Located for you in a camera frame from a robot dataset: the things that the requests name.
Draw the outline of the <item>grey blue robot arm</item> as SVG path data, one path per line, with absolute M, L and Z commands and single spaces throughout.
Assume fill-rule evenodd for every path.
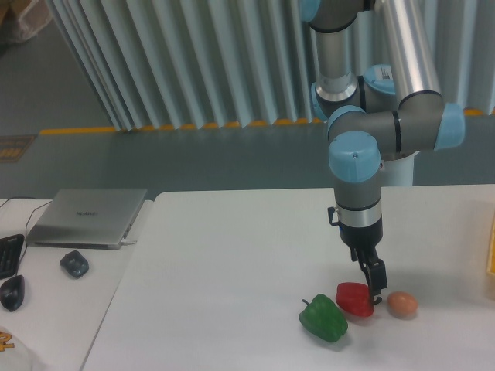
M 377 305 L 387 287 L 386 268 L 376 251 L 383 236 L 381 164 L 460 145 L 464 113 L 443 100 L 415 2 L 302 1 L 299 9 L 316 34 L 318 77 L 311 95 L 329 143 L 335 198 L 329 223 L 338 227 L 364 273 L 370 303 Z M 350 27 L 364 12 L 375 12 L 383 23 L 391 62 L 388 82 L 377 68 L 362 76 L 352 70 Z

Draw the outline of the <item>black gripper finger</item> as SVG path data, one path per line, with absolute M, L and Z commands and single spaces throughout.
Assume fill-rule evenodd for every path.
M 371 304 L 378 305 L 382 302 L 381 292 L 387 288 L 385 263 L 381 259 L 374 263 L 366 262 L 364 264 L 364 274 L 367 279 Z
M 367 260 L 364 252 L 361 249 L 355 247 L 350 248 L 350 256 L 353 262 L 357 262 L 360 266 L 360 270 L 363 272 L 365 278 L 369 278 L 369 271 L 367 266 Z

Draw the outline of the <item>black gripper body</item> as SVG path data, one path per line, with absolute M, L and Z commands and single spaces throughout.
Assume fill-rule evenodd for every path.
M 380 218 L 376 223 L 365 227 L 353 227 L 339 223 L 340 237 L 349 247 L 361 249 L 367 261 L 377 261 L 379 259 L 376 246 L 383 237 L 383 222 Z

